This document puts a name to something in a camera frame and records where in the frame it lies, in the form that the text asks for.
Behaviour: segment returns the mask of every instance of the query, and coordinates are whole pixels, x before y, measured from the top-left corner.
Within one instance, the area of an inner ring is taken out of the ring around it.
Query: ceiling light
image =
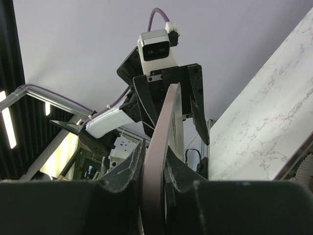
[[[0,102],[3,101],[5,99],[5,97],[6,97],[5,91],[0,92]],[[14,148],[16,146],[16,139],[15,139],[15,135],[14,135],[13,123],[11,120],[9,108],[6,108],[2,111],[2,116],[3,116],[6,134],[7,134],[8,139],[9,139],[10,147]]]
[[[45,103],[45,115],[48,116],[50,114],[50,103]]]

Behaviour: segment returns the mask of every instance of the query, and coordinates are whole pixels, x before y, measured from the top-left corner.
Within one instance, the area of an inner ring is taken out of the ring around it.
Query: ceiling
[[[125,89],[116,69],[146,31],[151,10],[161,8],[179,26],[179,65],[202,65],[205,112],[213,120],[313,7],[313,0],[13,2],[26,82],[98,111]],[[164,26],[156,15],[152,30]],[[192,139],[192,122],[184,127]]]
[[[22,59],[14,20],[13,5],[0,0],[0,93],[6,95],[25,83]],[[0,114],[0,180],[19,179],[60,132],[49,124],[50,119],[68,121],[73,116],[63,110],[50,107],[46,116],[45,103],[24,96],[9,108],[16,145],[11,149]]]

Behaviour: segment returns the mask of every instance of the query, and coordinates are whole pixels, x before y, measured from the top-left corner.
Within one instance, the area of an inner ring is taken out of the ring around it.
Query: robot
[[[178,45],[179,31],[175,22],[165,29],[144,32],[137,46],[117,69],[129,89],[105,111],[94,112],[78,132],[80,140],[91,151],[108,156],[119,137],[117,128],[142,122],[145,134],[152,137],[170,84],[180,83],[183,120],[193,119],[199,136],[209,145],[203,105],[202,68],[199,64],[178,66],[172,47]]]

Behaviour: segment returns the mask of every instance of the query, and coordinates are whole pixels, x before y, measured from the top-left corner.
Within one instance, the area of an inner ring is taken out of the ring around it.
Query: marble wall
[[[209,178],[272,180],[312,131],[313,9],[212,127]]]

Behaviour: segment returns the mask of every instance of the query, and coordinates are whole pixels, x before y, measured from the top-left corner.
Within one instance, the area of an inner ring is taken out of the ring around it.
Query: curved metal strip
[[[146,235],[161,235],[165,231],[163,170],[173,121],[176,127],[181,126],[177,118],[173,119],[174,111],[179,117],[179,112],[181,112],[180,84],[171,84],[167,91],[142,169],[141,217]]]

